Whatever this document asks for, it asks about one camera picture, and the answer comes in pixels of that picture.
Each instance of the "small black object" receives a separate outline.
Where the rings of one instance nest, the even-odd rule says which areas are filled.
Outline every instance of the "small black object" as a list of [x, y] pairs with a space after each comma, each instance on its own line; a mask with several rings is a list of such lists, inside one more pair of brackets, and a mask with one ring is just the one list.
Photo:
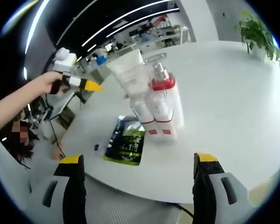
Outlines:
[[56, 80], [52, 84], [51, 92], [50, 94], [57, 94], [59, 92], [60, 86], [62, 85], [61, 80]]
[[94, 151], [97, 151], [97, 150], [98, 150], [98, 147], [99, 147], [99, 144], [96, 144], [96, 145], [94, 146]]

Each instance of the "white table surface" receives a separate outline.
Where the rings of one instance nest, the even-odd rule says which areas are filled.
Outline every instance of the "white table surface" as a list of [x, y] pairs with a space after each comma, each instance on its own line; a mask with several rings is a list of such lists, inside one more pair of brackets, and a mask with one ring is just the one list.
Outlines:
[[[119, 115], [132, 114], [111, 76], [63, 137], [67, 156], [84, 154], [85, 172], [124, 192], [158, 201], [192, 203], [195, 152], [216, 156], [248, 189], [280, 168], [280, 68], [250, 57], [239, 42], [177, 45], [164, 65], [176, 76], [185, 128], [174, 145], [146, 138], [139, 166], [102, 158]], [[94, 146], [100, 144], [98, 151]]]

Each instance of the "red label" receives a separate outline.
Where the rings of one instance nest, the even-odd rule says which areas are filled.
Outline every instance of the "red label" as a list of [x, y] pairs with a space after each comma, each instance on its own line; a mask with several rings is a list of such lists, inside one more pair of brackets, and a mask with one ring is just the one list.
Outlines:
[[164, 134], [171, 134], [170, 129], [163, 129], [162, 131], [163, 131]]
[[155, 130], [155, 129], [154, 130], [149, 130], [148, 133], [150, 133], [150, 134], [157, 134], [157, 130]]

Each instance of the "floor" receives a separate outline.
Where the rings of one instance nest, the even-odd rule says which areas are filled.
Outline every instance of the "floor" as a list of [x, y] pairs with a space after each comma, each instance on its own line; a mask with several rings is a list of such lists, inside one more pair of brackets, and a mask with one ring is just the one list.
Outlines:
[[[264, 182], [249, 191], [248, 197], [250, 199], [250, 202], [254, 206], [260, 206], [266, 200], [266, 198], [270, 195], [271, 190], [273, 189], [277, 178], [278, 178], [278, 173], [273, 175], [267, 182]], [[194, 213], [193, 204], [184, 204], [183, 207], [189, 210], [190, 212]], [[192, 217], [190, 217], [185, 212], [181, 212], [177, 224], [191, 224], [192, 222], [193, 222]]]

